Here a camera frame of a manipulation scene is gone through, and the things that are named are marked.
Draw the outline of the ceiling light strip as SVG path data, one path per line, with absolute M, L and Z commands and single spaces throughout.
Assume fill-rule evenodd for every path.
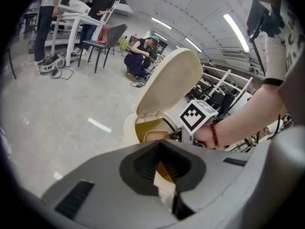
M 235 23 L 235 21 L 233 20 L 233 18 L 231 17 L 231 15 L 229 13 L 223 15 L 223 18 L 226 20 L 226 22 L 229 24 L 229 26 L 231 27 L 231 29 L 234 31 L 234 33 L 236 34 L 244 52 L 249 53 L 250 52 L 250 48 L 246 42 L 245 37 L 243 36 L 242 32 L 240 31 L 239 27 L 237 26 L 237 24 Z
M 156 18 L 153 18 L 153 17 L 152 17 L 152 20 L 153 20 L 154 22 L 156 22 L 156 23 L 158 23 L 158 24 L 160 24 L 160 25 L 162 25 L 162 26 L 164 26 L 164 27 L 170 29 L 170 30 L 172 29 L 171 26 L 167 25 L 166 23 L 164 23 L 164 22 L 162 22 L 162 21 L 160 21 L 160 20 L 158 20 L 158 19 L 156 19 Z
M 188 38 L 185 38 L 185 40 L 187 42 L 189 42 L 198 52 L 202 53 L 203 51 L 196 45 L 194 44 L 191 40 L 189 40 Z

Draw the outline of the person's right forearm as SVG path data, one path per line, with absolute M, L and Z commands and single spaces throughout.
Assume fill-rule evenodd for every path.
M 278 89 L 282 80 L 267 78 L 259 90 L 236 113 L 214 127 L 203 125 L 194 134 L 197 141 L 213 149 L 241 141 L 273 123 L 286 113 Z

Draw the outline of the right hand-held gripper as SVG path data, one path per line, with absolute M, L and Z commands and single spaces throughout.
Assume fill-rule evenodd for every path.
M 174 141 L 183 142 L 195 146 L 203 146 L 194 139 L 195 132 L 203 125 L 211 125 L 218 112 L 203 100 L 191 100 L 180 114 L 180 121 L 183 124 L 168 135 Z

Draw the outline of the black panel on stand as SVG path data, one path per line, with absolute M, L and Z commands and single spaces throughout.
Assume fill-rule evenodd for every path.
M 279 35 L 281 33 L 280 28 L 284 27 L 284 22 L 273 9 L 272 11 L 269 11 L 259 1 L 253 0 L 246 25 L 250 37 L 249 42 L 254 47 L 254 52 L 259 61 L 263 75 L 265 76 L 264 66 L 255 44 L 255 39 L 258 37 L 260 32 L 265 32 L 268 37 Z

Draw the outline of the tan curved cardboard piece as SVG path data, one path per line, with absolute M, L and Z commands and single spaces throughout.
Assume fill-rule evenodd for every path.
M 171 139 L 171 135 L 174 134 L 174 131 L 166 130 L 149 130 L 143 138 L 143 142 Z

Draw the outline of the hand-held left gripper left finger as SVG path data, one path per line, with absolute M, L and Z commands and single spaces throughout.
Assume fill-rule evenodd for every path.
M 97 155 L 55 182 L 42 202 L 61 227 L 169 227 L 175 216 L 162 204 L 153 184 L 155 169 L 144 158 L 159 141 Z

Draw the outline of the white table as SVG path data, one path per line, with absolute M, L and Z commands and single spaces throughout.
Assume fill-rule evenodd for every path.
M 89 25 L 95 25 L 97 28 L 101 29 L 102 26 L 106 25 L 105 21 L 98 21 L 96 19 L 91 18 L 88 15 L 81 14 L 81 13 L 66 13 L 63 15 L 59 15 L 57 17 L 55 26 L 54 26 L 54 32 L 52 36 L 52 45 L 51 45 L 51 53 L 55 53 L 55 44 L 57 39 L 57 31 L 60 24 L 60 21 L 72 21 L 71 26 L 71 32 L 69 35 L 68 45 L 67 45 L 67 51 L 66 51 L 66 66 L 69 67 L 71 63 L 71 53 L 74 49 L 74 44 L 78 32 L 78 28 L 80 24 L 89 24 Z

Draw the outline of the cream plastic trash bin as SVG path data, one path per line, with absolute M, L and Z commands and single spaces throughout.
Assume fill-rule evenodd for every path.
M 201 184 L 206 172 L 204 150 L 197 146 L 170 139 L 141 143 L 140 127 L 148 127 L 155 120 L 173 121 L 166 111 L 177 104 L 199 81 L 202 66 L 195 53 L 188 49 L 171 52 L 156 68 L 137 104 L 137 110 L 124 124 L 126 147 L 115 152 L 113 163 L 117 168 L 113 180 L 117 183 L 114 202 L 118 211 L 131 215 L 145 214 L 178 218 L 178 210 L 193 214 L 194 206 L 183 203 L 181 196 L 191 194 Z M 154 176 L 159 164 L 163 164 L 172 181 L 161 182 L 173 190 L 173 203 L 167 208 L 154 185 Z

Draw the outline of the black office chair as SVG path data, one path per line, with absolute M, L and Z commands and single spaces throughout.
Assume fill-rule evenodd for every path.
M 222 120 L 225 117 L 234 99 L 235 99 L 234 94 L 232 93 L 225 94 L 223 101 L 220 105 L 220 109 L 217 111 L 218 115 L 216 116 L 216 119 Z

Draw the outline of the grey chair with blue seat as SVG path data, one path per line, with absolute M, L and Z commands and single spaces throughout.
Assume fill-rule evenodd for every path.
M 79 54 L 79 59 L 78 59 L 78 67 L 80 66 L 82 53 L 84 51 L 84 45 L 89 45 L 89 46 L 92 47 L 92 49 L 90 51 L 88 62 L 90 62 L 90 58 L 91 58 L 91 55 L 92 55 L 92 52 L 93 52 L 94 48 L 99 49 L 97 59 L 96 59 L 96 63 L 95 63 L 95 69 L 94 69 L 95 73 L 97 71 L 100 54 L 101 54 L 103 49 L 107 49 L 107 53 L 106 53 L 104 63 L 103 63 L 103 68 L 104 68 L 105 65 L 106 65 L 106 62 L 107 62 L 107 58 L 108 58 L 108 54 L 110 52 L 110 49 L 114 48 L 116 46 L 117 42 L 119 41 L 119 39 L 121 38 L 123 33 L 127 30 L 127 28 L 128 28 L 128 26 L 127 26 L 126 23 L 110 26 L 110 28 L 107 31 L 107 43 L 105 45 L 97 43 L 97 40 L 85 40 L 85 41 L 83 41 L 83 45 L 82 45 L 81 52 Z

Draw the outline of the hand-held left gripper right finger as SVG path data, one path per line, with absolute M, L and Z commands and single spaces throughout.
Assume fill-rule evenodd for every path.
M 256 151 L 235 153 L 161 140 L 178 167 L 171 212 L 161 223 L 241 223 L 256 186 Z

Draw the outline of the white shelving rack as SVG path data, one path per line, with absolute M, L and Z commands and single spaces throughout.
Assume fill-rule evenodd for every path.
M 225 71 L 203 64 L 202 81 L 209 84 L 215 84 L 215 86 L 217 86 L 215 89 L 216 92 L 224 95 L 226 92 L 230 92 L 233 89 L 237 90 L 237 95 L 230 106 L 230 114 L 241 109 L 252 97 L 255 92 L 252 79 L 252 77 L 245 78 L 239 76 L 231 72 L 230 69 Z

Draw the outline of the person's white printed shirt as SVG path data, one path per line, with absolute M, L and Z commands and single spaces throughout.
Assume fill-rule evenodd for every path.
M 279 11 L 284 27 L 267 37 L 267 73 L 264 84 L 278 87 L 281 101 L 295 125 L 305 126 L 305 32 L 287 0 Z

